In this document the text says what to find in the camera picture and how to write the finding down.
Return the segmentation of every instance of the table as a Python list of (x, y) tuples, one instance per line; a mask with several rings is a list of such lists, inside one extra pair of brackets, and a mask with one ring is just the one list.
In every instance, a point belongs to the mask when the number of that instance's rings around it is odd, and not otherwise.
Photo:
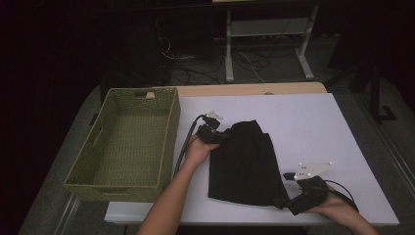
[[(152, 1), (146, 4), (141, 3), (140, 6), (131, 7), (114, 7), (110, 4), (108, 9), (88, 9), (91, 15), (131, 15), (148, 12), (174, 12), (174, 11), (227, 11), (227, 20), (223, 23), (226, 27), (226, 57), (225, 57), (225, 77), (228, 83), (234, 81), (233, 63), (231, 57), (231, 38), (241, 36), (261, 36), (261, 35), (286, 35), (286, 34), (300, 34), (302, 35), (302, 42), (296, 55), (300, 66), (307, 80), (313, 80), (314, 75), (311, 71), (308, 61), (305, 57), (305, 50), (308, 45), (309, 38), (314, 26), (317, 16), (318, 5), (325, 0), (212, 0), (210, 3), (191, 3), (191, 4), (177, 4), (177, 3), (158, 3)], [(231, 17), (233, 10), (244, 9), (293, 9), (293, 8), (309, 8), (309, 14), (306, 16), (289, 16), (286, 19), (273, 20), (253, 20), (253, 21), (234, 21)], [(251, 62), (248, 57), (242, 54), (248, 62)]]
[[(256, 119), (262, 130), (271, 136), (281, 173), (295, 171), (299, 162), (333, 162), (334, 166), (321, 174), (323, 179), (343, 184), (372, 224), (398, 224), (333, 95), (326, 93), (321, 83), (194, 86), (178, 87), (178, 91), (182, 111), (173, 165), (196, 115), (214, 109), (224, 116), (219, 129), (237, 121)], [(291, 198), (300, 193), (295, 182), (283, 182)], [(105, 221), (140, 223), (151, 206), (110, 202)], [(293, 216), (288, 210), (274, 207), (209, 199), (208, 160), (195, 172), (182, 216), (183, 224), (204, 225), (321, 225), (331, 222), (316, 214)]]

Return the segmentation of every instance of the dark background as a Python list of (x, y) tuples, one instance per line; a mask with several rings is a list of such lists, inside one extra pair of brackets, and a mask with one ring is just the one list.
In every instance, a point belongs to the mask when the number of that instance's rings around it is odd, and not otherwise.
[[(158, 36), (149, 26), (156, 15), (88, 15), (88, 8), (109, 7), (103, 2), (0, 2), (1, 234), (18, 233), (79, 107), (94, 87), (168, 82)], [(137, 4), (116, 2), (121, 9)], [(414, 109), (413, 3), (345, 2), (322, 5), (313, 30), (316, 36), (342, 34), (330, 66), (345, 70), (362, 59), (375, 61)], [(223, 28), (215, 20), (207, 21), (206, 15), (163, 18), (168, 19), (163, 26), (166, 35), (196, 35), (190, 41), (172, 39), (182, 42), (184, 49), (208, 45), (209, 37)], [(206, 48), (199, 53), (206, 53)]]

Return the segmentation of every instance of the forearm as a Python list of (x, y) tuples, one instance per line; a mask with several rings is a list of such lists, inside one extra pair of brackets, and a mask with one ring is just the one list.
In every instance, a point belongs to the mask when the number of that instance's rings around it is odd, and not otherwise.
[(187, 189), (196, 167), (184, 164), (144, 219), (138, 235), (175, 234), (183, 213)]
[(378, 235), (376, 229), (351, 207), (343, 211), (328, 212), (329, 218), (346, 227), (353, 235)]

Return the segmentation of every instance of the black garment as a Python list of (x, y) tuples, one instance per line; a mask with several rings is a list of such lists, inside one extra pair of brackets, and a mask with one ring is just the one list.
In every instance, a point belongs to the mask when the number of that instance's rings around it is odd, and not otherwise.
[(231, 137), (210, 153), (208, 196), (254, 206), (289, 201), (271, 139), (257, 122), (239, 122), (225, 132)]

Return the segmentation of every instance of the basket handle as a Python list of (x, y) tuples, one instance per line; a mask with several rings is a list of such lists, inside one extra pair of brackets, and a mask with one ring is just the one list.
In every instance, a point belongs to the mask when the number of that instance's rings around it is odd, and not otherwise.
[(156, 92), (154, 89), (137, 90), (133, 92), (135, 99), (155, 99)]
[(131, 196), (129, 193), (102, 193), (104, 196)]

